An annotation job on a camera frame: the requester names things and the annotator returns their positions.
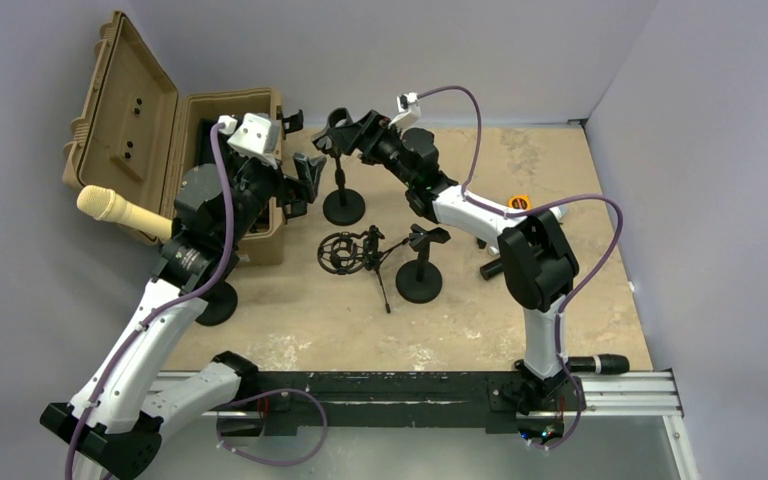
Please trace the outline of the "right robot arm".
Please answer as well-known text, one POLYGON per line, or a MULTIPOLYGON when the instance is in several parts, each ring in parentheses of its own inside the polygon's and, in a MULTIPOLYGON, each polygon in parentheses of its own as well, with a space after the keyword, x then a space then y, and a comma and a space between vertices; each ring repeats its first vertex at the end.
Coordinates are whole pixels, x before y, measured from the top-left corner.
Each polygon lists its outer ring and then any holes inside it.
POLYGON ((579 273, 556 215, 542 210, 518 218, 498 204, 479 206, 463 185, 440 169, 432 132, 400 132, 375 110, 357 121, 344 108, 334 110, 312 143, 336 160, 356 154, 364 164, 383 166, 405 186, 406 200, 418 216, 498 249, 508 292, 524 313, 521 392, 536 407, 556 399, 570 375, 563 327, 579 273))

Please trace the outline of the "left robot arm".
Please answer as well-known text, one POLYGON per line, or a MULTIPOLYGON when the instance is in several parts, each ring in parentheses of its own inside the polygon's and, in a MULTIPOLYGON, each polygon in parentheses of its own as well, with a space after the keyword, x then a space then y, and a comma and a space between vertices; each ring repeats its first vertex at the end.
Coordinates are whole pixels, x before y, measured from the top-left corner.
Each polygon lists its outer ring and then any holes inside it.
POLYGON ((218 157, 189 170, 175 198, 170 237, 124 331, 87 383, 41 414, 68 446, 68 479, 135 479, 163 443, 216 407, 266 405, 258 368, 232 353, 159 392, 151 387, 185 331, 230 318, 237 296, 227 278, 237 245, 275 200, 290 196, 280 163, 218 157))

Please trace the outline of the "black dynamic microphone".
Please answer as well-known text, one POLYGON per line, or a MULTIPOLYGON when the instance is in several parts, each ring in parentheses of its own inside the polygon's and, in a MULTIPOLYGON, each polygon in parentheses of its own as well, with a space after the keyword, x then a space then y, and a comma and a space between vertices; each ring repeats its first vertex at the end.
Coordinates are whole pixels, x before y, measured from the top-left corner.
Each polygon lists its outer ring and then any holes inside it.
POLYGON ((485 281, 489 281, 495 276, 501 274, 504 270, 500 259, 494 259, 479 268, 479 273, 485 281))

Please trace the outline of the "black mic stand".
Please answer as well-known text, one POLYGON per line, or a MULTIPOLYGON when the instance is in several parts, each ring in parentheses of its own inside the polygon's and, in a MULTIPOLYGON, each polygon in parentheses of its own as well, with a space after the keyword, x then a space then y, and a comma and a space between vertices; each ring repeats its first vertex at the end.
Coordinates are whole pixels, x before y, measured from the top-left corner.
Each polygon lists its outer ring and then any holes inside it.
POLYGON ((196 318, 199 325, 218 326, 235 313, 238 306, 238 294, 227 282, 221 282, 207 292, 202 299, 207 302, 203 313, 196 318))
POLYGON ((445 244, 450 238, 450 233, 441 227, 426 230, 417 224, 411 226, 407 240, 417 259, 404 263, 396 274, 397 291, 405 300, 425 304, 441 293, 443 278, 430 261, 430 247, 432 243, 445 244))
POLYGON ((337 108, 329 114, 327 128, 322 131, 322 136, 316 142, 316 146, 322 153, 334 159, 336 168, 334 174, 336 189, 326 196, 323 202, 323 214, 334 225, 349 226, 357 223, 364 216, 365 201, 357 191, 346 187, 341 154, 336 150, 333 141, 327 134, 330 128, 337 127, 341 122, 352 122, 346 108, 337 108))

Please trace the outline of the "white wireless microphone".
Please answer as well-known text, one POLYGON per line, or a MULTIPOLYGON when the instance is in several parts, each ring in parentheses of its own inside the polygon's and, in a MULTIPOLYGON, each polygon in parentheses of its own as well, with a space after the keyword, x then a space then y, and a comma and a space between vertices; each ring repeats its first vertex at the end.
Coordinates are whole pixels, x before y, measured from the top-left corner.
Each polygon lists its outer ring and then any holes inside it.
POLYGON ((554 207, 551 207, 551 208, 550 208, 550 211, 551 211, 551 212, 552 212, 552 214, 555 216, 556 220, 557 220, 559 223, 562 223, 562 222, 563 222, 563 218, 564 218, 564 216, 565 216, 565 215, 567 214, 567 212, 568 212, 568 208, 567 208, 565 205, 561 205, 561 206, 554 206, 554 207))

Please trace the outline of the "tripod shock mount stand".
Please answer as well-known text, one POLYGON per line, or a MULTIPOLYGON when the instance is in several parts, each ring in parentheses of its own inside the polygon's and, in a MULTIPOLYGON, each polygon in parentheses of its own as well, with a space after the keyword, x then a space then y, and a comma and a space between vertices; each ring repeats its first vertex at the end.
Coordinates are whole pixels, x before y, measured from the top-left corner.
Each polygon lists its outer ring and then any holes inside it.
POLYGON ((381 288, 385 311, 390 314, 391 306, 381 275, 381 267, 395 249, 408 243, 409 238, 405 237, 390 248, 382 250, 380 241, 384 239, 385 235, 376 225, 370 225, 360 233, 335 232, 322 239, 317 247, 316 256, 319 266, 332 275, 353 275, 361 269, 374 272, 381 288))

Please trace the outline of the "beige handheld microphone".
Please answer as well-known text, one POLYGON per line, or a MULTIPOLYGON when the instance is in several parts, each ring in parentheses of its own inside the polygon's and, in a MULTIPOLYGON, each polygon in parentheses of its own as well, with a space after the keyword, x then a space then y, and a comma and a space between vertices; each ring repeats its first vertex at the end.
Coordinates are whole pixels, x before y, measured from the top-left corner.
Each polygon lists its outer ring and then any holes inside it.
POLYGON ((172 221, 126 200, 111 188, 87 185, 78 194, 77 208, 96 221, 138 230, 161 242, 172 236, 172 221))

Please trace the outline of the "black condenser microphone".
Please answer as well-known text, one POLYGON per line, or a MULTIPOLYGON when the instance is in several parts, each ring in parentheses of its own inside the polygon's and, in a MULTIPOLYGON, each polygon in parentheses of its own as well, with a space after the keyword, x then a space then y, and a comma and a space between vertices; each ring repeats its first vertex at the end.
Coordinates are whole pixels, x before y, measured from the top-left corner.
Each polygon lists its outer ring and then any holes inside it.
POLYGON ((626 356, 618 354, 571 356, 567 360, 567 367, 572 373, 622 375, 630 371, 630 361, 626 356))

